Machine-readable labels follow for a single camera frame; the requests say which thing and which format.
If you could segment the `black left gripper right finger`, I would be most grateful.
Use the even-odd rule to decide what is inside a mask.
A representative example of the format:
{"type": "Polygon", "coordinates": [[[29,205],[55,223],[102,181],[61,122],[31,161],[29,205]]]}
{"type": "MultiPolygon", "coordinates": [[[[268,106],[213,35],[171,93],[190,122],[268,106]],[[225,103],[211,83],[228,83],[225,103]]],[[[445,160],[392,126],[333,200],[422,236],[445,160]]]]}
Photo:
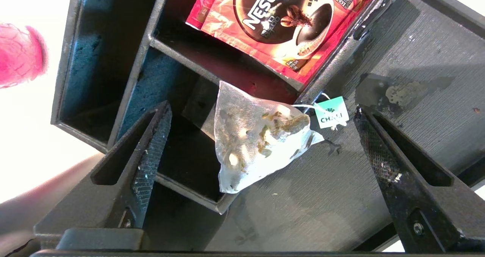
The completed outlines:
{"type": "Polygon", "coordinates": [[[483,252],[484,200],[384,116],[354,124],[406,252],[483,252]]]}

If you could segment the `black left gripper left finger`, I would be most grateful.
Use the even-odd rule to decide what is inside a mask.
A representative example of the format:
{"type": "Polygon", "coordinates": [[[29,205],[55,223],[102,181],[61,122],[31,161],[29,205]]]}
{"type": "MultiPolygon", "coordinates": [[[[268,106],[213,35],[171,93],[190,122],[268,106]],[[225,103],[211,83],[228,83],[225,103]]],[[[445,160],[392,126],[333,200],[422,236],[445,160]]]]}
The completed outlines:
{"type": "Polygon", "coordinates": [[[41,248],[59,246],[80,230],[82,242],[98,229],[135,229],[142,234],[159,162],[171,128],[168,101],[144,113],[125,135],[36,226],[41,248]]]}

